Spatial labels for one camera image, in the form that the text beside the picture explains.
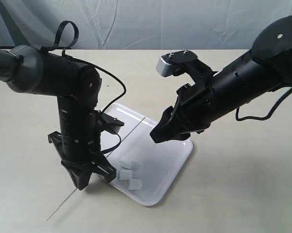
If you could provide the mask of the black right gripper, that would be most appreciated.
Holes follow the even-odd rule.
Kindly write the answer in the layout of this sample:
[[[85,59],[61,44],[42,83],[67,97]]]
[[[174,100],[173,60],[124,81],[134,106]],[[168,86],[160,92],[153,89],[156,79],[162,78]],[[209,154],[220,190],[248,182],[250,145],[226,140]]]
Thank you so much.
[[[163,111],[160,121],[150,132],[155,143],[187,140],[191,133],[203,133],[212,123],[207,116],[211,112],[208,88],[187,83],[176,93],[174,107],[169,106]]]

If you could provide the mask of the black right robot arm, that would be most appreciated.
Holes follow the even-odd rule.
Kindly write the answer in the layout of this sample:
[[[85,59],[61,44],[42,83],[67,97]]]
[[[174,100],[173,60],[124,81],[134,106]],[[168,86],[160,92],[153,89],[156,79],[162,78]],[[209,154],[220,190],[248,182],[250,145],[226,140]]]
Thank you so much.
[[[211,123],[267,92],[287,88],[266,116],[268,120],[292,93],[292,16],[267,26],[252,47],[220,71],[212,70],[189,50],[162,55],[156,66],[163,77],[188,74],[193,84],[177,90],[174,106],[168,107],[150,132],[156,143],[184,141],[192,132],[202,133]]]

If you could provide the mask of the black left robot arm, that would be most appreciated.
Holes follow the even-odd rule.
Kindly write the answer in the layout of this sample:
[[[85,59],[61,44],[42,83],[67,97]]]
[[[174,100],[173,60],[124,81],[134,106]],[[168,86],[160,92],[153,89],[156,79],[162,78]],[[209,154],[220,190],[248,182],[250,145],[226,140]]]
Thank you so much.
[[[55,96],[60,131],[48,135],[61,165],[74,186],[88,186],[92,174],[109,183],[117,175],[101,148],[101,134],[118,134],[124,123],[96,110],[102,79],[98,67],[45,47],[17,46],[0,49],[0,81],[17,93]]]

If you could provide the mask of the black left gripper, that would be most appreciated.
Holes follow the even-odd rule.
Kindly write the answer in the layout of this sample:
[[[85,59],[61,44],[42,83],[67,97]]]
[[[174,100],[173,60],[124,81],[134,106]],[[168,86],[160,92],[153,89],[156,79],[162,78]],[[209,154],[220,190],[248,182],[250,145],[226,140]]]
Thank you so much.
[[[96,126],[95,107],[98,95],[58,96],[57,106],[61,130],[61,164],[70,175],[74,186],[83,190],[92,172],[106,183],[117,176],[117,170],[101,153],[100,132]]]

